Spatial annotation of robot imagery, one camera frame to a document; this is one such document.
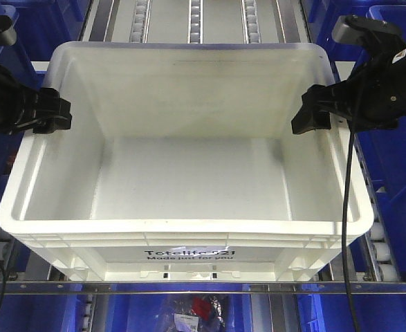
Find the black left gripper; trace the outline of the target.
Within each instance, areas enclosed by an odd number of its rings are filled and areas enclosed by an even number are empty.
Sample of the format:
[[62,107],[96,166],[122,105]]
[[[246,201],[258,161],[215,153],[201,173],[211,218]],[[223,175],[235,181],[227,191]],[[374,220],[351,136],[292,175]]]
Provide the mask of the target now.
[[0,133],[15,134],[34,127],[36,114],[50,119],[37,125],[33,133],[50,134],[71,128],[71,103],[57,90],[42,87],[38,92],[18,82],[8,69],[0,66]]

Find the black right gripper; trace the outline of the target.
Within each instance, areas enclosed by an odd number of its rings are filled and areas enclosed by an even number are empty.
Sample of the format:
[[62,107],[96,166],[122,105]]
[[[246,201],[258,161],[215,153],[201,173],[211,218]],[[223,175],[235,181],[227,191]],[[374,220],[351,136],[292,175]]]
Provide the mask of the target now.
[[302,95],[302,107],[291,120],[294,135],[329,130],[327,111],[344,111],[352,131],[395,129],[406,116],[406,58],[372,59],[342,84],[314,84]]

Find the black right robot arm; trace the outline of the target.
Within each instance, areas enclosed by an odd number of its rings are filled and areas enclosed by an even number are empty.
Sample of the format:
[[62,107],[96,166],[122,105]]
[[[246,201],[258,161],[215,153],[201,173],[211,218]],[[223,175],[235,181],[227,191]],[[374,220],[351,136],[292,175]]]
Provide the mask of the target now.
[[308,88],[291,120],[292,132],[330,129],[332,114],[347,120],[355,132],[395,129],[406,116],[406,48],[372,57],[347,80]]

